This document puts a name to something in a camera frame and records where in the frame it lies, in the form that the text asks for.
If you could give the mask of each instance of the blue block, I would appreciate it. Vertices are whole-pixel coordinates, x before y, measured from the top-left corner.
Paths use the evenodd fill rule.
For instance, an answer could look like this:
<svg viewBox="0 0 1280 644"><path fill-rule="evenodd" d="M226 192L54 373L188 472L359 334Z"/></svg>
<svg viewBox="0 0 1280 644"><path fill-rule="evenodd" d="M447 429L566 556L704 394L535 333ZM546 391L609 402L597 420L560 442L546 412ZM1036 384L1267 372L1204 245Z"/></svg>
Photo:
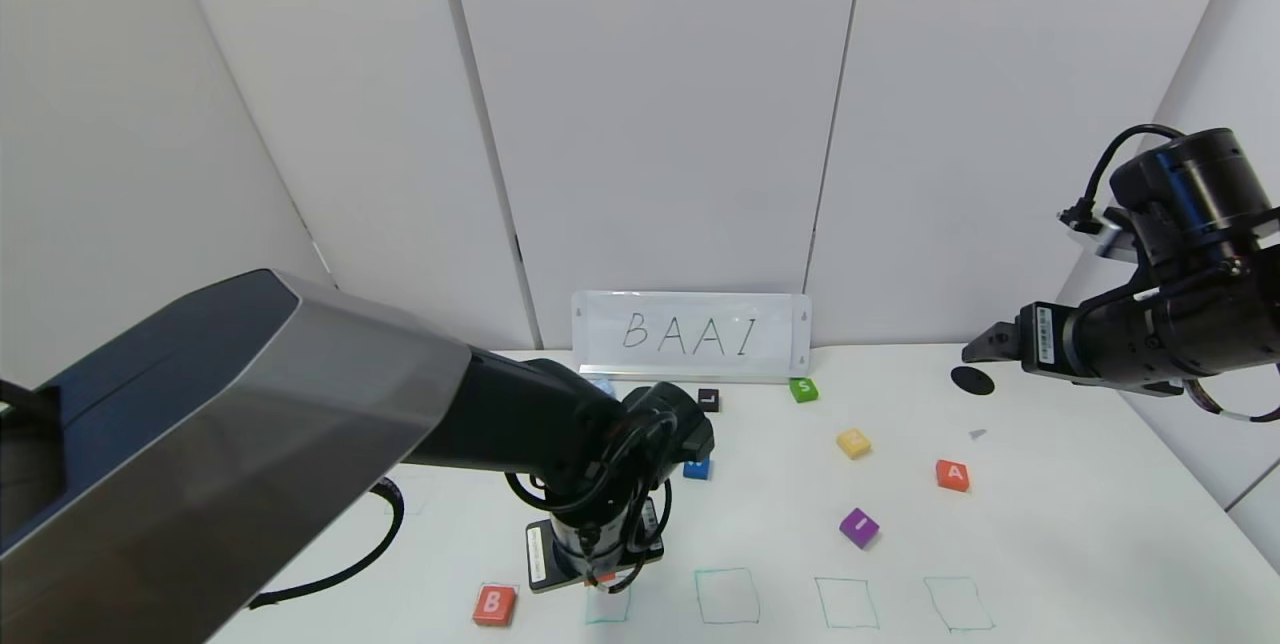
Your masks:
<svg viewBox="0 0 1280 644"><path fill-rule="evenodd" d="M685 479L708 479L712 475L712 461L685 462Z"/></svg>

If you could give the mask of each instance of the purple block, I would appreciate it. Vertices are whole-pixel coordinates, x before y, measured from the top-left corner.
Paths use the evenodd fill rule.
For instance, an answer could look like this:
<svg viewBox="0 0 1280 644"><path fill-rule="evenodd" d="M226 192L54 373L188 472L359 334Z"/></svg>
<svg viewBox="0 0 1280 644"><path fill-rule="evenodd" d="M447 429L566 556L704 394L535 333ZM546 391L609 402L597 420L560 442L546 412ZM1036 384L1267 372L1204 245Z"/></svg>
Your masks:
<svg viewBox="0 0 1280 644"><path fill-rule="evenodd" d="M854 510L845 521L840 522L840 531L849 538L859 549L865 549L870 544L872 536L879 531L879 525L873 517L867 516L863 510Z"/></svg>

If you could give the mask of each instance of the black round base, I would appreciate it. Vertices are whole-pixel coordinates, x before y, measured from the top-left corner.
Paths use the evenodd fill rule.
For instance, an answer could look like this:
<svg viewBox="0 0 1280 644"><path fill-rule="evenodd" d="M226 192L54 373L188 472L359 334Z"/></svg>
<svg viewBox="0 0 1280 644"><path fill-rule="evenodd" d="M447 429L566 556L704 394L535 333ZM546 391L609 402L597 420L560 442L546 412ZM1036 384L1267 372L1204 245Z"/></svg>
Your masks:
<svg viewBox="0 0 1280 644"><path fill-rule="evenodd" d="M977 370L973 366L956 366L952 369L951 382L955 382L955 385L959 385L959 388L970 394L978 394L978 397L986 397L996 390L996 383L987 376L987 373Z"/></svg>

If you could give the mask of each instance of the yellow block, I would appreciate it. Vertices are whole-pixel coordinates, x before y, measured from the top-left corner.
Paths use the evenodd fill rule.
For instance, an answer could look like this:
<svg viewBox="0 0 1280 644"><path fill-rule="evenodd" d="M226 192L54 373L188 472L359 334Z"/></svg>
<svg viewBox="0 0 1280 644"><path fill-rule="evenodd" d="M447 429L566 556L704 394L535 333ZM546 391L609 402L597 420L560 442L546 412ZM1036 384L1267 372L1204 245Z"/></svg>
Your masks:
<svg viewBox="0 0 1280 644"><path fill-rule="evenodd" d="M856 429L850 429L840 437L836 437L836 444L849 455L849 458L854 460L872 451L872 440L865 438L861 431Z"/></svg>

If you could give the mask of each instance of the whiteboard sign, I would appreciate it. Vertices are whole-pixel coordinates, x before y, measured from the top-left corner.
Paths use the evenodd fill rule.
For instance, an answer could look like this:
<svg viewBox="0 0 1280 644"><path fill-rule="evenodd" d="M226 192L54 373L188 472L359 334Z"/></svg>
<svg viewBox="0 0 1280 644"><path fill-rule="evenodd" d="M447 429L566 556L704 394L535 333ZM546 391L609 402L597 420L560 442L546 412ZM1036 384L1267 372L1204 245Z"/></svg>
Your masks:
<svg viewBox="0 0 1280 644"><path fill-rule="evenodd" d="M809 371L804 294L577 292L571 311L584 375L774 383Z"/></svg>

